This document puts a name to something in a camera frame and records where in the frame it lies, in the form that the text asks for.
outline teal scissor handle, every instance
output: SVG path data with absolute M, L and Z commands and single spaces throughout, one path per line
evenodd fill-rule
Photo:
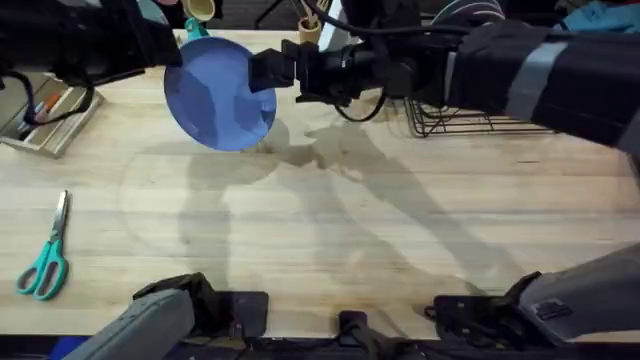
M 16 283 L 19 294 L 33 294 L 36 300 L 49 300 L 62 288 L 69 264 L 62 257 L 62 242 L 47 241 L 36 261 L 27 268 Z

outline gray robot arm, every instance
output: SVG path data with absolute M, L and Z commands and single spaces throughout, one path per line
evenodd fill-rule
M 135 300 L 64 360 L 162 359 L 195 323 L 189 293 L 164 290 Z

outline scissors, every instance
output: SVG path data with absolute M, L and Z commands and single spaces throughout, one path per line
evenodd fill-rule
M 51 237 L 44 244 L 40 256 L 16 282 L 19 294 L 33 294 L 36 300 L 49 300 L 56 296 L 67 277 L 69 263 L 62 257 L 62 239 L 67 222 L 69 192 L 60 194 Z

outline cup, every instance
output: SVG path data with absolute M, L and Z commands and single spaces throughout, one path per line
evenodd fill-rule
M 304 17 L 298 21 L 298 35 L 300 37 L 300 44 L 305 42 L 311 42 L 314 44 L 318 43 L 320 40 L 320 33 L 322 32 L 322 26 L 320 26 L 320 22 L 316 21 L 311 29 L 309 29 L 306 25 L 308 24 L 307 17 Z
M 187 16 L 202 22 L 211 20 L 216 14 L 214 0 L 182 0 L 182 6 Z

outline teal handle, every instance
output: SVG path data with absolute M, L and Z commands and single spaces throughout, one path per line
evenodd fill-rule
M 18 276 L 18 281 L 16 282 L 18 294 L 32 294 L 36 290 L 42 278 L 42 272 L 47 263 L 47 256 L 50 250 L 51 244 L 47 241 L 36 261 Z
M 196 18 L 190 17 L 184 23 L 184 28 L 187 30 L 187 41 L 193 41 L 203 37 L 209 36 L 207 29 L 202 26 Z
M 69 263 L 62 257 L 61 242 L 47 242 L 34 264 L 18 278 L 18 293 L 33 293 L 36 300 L 49 300 L 64 285 L 68 270 Z M 27 285 L 31 277 L 35 280 Z

